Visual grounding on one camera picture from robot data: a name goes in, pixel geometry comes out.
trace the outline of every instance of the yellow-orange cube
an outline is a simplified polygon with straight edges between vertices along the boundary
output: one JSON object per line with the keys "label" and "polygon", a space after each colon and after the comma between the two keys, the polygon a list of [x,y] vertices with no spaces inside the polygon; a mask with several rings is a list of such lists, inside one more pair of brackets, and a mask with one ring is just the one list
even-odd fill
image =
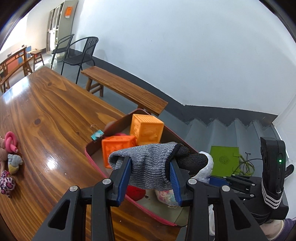
{"label": "yellow-orange cube", "polygon": [[152,115],[133,114],[130,135],[136,137],[137,145],[159,143],[164,123]]}
{"label": "yellow-orange cube", "polygon": [[135,136],[111,136],[103,139],[102,151],[105,167],[111,168],[108,158],[112,152],[134,146],[136,146]]}

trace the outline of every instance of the silver bolt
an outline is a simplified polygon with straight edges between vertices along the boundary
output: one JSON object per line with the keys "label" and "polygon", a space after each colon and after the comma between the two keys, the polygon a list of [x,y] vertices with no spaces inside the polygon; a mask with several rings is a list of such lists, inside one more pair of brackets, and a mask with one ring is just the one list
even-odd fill
{"label": "silver bolt", "polygon": [[194,184],[197,183],[197,180],[194,179],[194,178],[190,178],[190,179],[188,180],[188,183],[194,185]]}
{"label": "silver bolt", "polygon": [[107,184],[110,184],[111,183],[111,180],[109,178],[106,178],[103,180],[103,184],[107,185]]}
{"label": "silver bolt", "polygon": [[73,185],[73,186],[70,186],[70,191],[71,192],[75,192],[75,191],[77,191],[77,189],[78,189],[78,186],[76,186],[76,185]]}
{"label": "silver bolt", "polygon": [[229,192],[229,191],[230,191],[230,187],[224,185],[224,186],[222,186],[222,190],[223,190],[224,192]]}

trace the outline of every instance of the textured cube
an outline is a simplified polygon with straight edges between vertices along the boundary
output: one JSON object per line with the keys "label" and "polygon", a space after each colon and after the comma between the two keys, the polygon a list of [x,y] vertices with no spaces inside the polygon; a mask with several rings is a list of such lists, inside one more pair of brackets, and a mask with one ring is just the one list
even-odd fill
{"label": "textured cube", "polygon": [[137,145],[159,143],[164,123],[152,115],[133,114],[130,135],[136,137]]}
{"label": "textured cube", "polygon": [[136,146],[135,136],[111,136],[102,140],[103,159],[106,168],[111,168],[108,163],[109,155],[113,151]]}

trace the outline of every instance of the logo on green bag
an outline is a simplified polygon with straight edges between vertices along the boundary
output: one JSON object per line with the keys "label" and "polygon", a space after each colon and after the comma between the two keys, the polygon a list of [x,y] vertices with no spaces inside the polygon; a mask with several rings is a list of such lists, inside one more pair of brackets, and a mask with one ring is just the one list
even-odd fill
{"label": "logo on green bag", "polygon": [[219,161],[220,161],[222,164],[227,164],[227,163],[229,162],[229,159],[228,159],[227,156],[220,156]]}

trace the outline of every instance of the red plush toy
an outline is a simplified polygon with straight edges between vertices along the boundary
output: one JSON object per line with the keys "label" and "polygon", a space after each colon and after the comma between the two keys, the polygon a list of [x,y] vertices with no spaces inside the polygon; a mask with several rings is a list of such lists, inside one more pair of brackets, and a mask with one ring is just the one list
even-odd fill
{"label": "red plush toy", "polygon": [[128,188],[126,189],[126,194],[134,201],[138,201],[145,196],[146,190],[128,185]]}

